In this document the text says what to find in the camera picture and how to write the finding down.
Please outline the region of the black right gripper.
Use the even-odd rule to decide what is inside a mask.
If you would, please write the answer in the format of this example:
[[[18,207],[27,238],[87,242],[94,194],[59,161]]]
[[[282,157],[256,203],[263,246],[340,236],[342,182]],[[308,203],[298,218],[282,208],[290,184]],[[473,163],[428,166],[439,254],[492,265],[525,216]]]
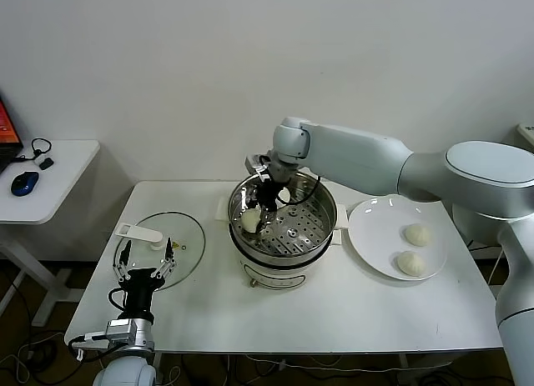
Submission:
[[[272,180],[260,182],[257,188],[254,188],[249,194],[249,207],[261,207],[257,232],[263,231],[269,224],[276,219],[276,199],[280,191],[285,187],[283,183],[277,183]]]

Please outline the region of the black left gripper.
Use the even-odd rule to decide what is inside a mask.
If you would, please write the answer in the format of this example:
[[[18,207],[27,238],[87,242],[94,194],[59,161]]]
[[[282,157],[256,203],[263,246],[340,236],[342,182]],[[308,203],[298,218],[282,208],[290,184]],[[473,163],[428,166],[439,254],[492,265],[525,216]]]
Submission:
[[[128,271],[128,261],[132,241],[126,242],[122,251],[113,261],[113,270],[119,287],[126,293],[125,305],[120,318],[152,318],[151,304],[153,293],[164,285],[164,279],[174,271],[175,259],[173,242],[167,239],[164,259],[156,268],[137,268]]]

